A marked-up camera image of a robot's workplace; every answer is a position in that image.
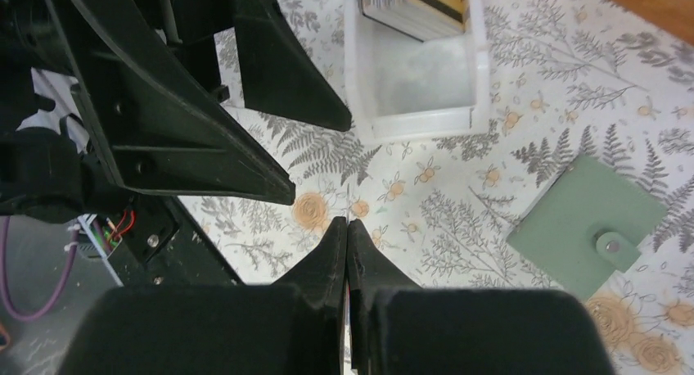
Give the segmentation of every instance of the white plastic container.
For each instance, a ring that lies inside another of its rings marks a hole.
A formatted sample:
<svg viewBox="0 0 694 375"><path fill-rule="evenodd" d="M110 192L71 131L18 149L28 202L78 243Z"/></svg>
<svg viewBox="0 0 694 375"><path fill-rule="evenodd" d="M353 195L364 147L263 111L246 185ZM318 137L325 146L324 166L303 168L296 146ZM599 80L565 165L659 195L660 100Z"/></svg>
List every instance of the white plastic container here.
<svg viewBox="0 0 694 375"><path fill-rule="evenodd" d="M345 0L345 91L366 144L472 133L489 127L489 52L482 0L470 29L421 43L364 17Z"/></svg>

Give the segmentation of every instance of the black bracket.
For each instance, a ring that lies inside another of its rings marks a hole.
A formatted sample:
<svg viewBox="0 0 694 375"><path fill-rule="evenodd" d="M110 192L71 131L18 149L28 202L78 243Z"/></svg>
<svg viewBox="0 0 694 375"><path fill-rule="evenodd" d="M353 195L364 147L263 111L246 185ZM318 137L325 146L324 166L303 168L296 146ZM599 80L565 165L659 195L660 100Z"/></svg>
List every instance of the black bracket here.
<svg viewBox="0 0 694 375"><path fill-rule="evenodd" d="M22 80L21 93L0 93L0 106L13 102L11 124L45 105L31 92L32 67L73 75L73 99L110 183L289 205L288 173L219 105L228 89L214 34L230 28L246 108L349 130L347 106L277 0L0 0L0 68L11 63Z"/></svg>
<svg viewBox="0 0 694 375"><path fill-rule="evenodd" d="M137 195L134 205L135 227L108 258L125 286L243 283L177 197Z"/></svg>

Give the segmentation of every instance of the rose print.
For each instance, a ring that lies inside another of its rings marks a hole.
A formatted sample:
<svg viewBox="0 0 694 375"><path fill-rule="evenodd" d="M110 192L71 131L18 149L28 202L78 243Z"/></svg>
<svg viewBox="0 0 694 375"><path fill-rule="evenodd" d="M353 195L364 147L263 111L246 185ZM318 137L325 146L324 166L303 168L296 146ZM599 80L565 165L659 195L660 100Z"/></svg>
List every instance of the rose print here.
<svg viewBox="0 0 694 375"><path fill-rule="evenodd" d="M633 314L618 297L594 297L588 300L586 308L608 348L627 341L634 331Z"/></svg>
<svg viewBox="0 0 694 375"><path fill-rule="evenodd" d="M677 346L666 341L663 336L647 337L643 334L632 336L631 352L642 367L653 373L667 373L681 366Z"/></svg>
<svg viewBox="0 0 694 375"><path fill-rule="evenodd" d="M327 221L327 204L320 193L307 192L302 195L294 203L292 212L299 226L306 230L323 229Z"/></svg>

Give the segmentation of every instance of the red wire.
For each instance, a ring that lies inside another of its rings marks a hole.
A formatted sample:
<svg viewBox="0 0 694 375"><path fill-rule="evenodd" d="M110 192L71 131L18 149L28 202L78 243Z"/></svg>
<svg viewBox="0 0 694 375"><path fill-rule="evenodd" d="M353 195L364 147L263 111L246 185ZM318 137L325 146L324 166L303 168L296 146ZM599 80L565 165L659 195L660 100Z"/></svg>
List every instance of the red wire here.
<svg viewBox="0 0 694 375"><path fill-rule="evenodd" d="M123 212L123 218L121 218L121 219L120 219L120 222L118 222L118 224L115 225L115 230L113 231L113 233L118 232L118 229L120 229L120 225L122 225L123 222L125 222L125 217L127 217L127 216L128 216L128 212L124 211L124 212Z"/></svg>
<svg viewBox="0 0 694 375"><path fill-rule="evenodd" d="M113 235L111 235L111 237L112 237L113 239L115 239L115 240L118 240L118 239L121 238L125 233L127 233L128 230L130 230L131 228L133 228L133 225L135 224L135 211L134 211L134 210L130 210L130 223L128 224L128 226L126 226L126 227L123 229L122 232L119 232L119 231L118 231L118 228L120 227L120 225L121 225L122 223L123 223L123 221L121 221L121 222L118 224L118 226L115 227L115 232L113 233Z"/></svg>

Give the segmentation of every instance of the patterned surface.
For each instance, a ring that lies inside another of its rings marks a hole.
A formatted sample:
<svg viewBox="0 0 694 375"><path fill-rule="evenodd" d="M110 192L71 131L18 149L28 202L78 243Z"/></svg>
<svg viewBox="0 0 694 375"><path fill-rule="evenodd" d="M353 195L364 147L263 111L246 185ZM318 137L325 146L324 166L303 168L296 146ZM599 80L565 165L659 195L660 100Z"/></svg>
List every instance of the patterned surface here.
<svg viewBox="0 0 694 375"><path fill-rule="evenodd" d="M341 0L280 0L344 92ZM228 105L288 169L293 207L184 198L248 282L271 282L336 215L427 287L557 287L504 241L583 152L669 207L643 256L587 303L621 373L694 373L694 48L606 0L484 0L493 102L487 133L365 147L353 133L235 109L233 33L219 36Z"/></svg>

